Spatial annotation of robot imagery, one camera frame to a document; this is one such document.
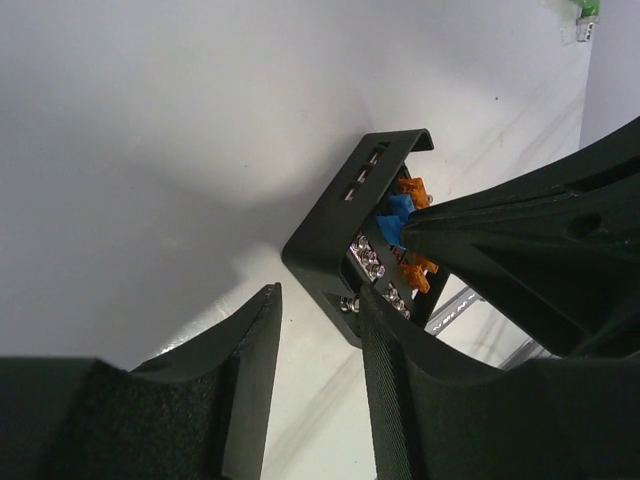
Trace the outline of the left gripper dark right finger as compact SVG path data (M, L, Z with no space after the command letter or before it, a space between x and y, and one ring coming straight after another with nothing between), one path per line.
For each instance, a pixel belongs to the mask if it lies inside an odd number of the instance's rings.
M504 478L485 392L502 370L415 326L371 287L358 317L378 478Z

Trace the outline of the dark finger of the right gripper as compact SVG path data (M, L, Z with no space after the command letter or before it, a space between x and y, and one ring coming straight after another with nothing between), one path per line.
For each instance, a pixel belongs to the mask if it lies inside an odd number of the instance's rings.
M559 357L639 353L639 256L610 249L427 249Z
M456 241L639 263L639 122L549 165L411 215L409 249L436 261Z

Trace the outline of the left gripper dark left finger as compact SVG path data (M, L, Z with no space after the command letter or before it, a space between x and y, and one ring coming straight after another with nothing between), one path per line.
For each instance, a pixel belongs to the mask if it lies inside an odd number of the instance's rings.
M281 321L281 285L268 284L227 319L133 370L172 386L213 382L200 479L261 477Z

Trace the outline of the black fuse box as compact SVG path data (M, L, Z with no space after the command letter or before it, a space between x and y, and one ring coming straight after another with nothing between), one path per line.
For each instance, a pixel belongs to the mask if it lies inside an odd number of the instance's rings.
M365 135L283 249L283 263L355 347L361 345L362 286L372 286L423 328L449 278L446 269L426 272L428 292L411 287L402 269L412 256L389 244L377 222L391 214L399 180L411 176L407 156L433 147L426 129Z

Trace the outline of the blue blade fuse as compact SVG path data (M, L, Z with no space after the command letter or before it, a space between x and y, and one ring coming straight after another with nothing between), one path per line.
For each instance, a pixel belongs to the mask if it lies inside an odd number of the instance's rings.
M397 216L408 216L415 210L409 194L391 195L388 197L388 204L392 213Z
M402 230L408 221L407 217L398 215L379 215L376 217L376 223L386 242L393 247L405 250L406 247L402 243Z

